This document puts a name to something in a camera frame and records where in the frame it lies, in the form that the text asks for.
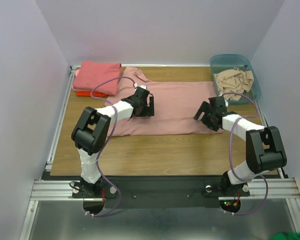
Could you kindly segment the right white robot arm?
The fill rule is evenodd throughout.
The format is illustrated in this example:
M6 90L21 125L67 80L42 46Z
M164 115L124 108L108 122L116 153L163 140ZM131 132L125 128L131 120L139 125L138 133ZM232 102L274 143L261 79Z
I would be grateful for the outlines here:
M202 102L193 118L215 132L220 129L230 132L230 170L222 175L220 189L223 194L232 195L238 190L238 185L263 173L285 167L287 155L277 127L253 123L247 120L247 116L228 111L227 106L223 96L210 97L208 102ZM245 161L236 167L232 160L234 135L245 141Z

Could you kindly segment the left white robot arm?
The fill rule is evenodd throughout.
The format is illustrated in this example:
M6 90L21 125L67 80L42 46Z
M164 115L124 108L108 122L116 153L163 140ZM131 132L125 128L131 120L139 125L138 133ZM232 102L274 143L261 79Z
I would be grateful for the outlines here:
M136 86L133 95L117 103L106 103L102 108L86 107L71 134L81 163L80 184L73 184L72 189L89 197L103 193L97 163L118 121L155 115L154 96L144 85Z

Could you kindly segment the dusty pink t shirt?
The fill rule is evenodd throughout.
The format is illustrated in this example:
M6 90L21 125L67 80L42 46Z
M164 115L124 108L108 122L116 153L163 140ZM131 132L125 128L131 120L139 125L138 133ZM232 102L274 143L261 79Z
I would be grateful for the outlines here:
M194 116L202 102L215 97L213 82L156 82L135 67L127 67L117 85L117 94L108 101L115 104L134 93L132 80L146 85L154 96L154 116L118 121L114 136L214 134Z

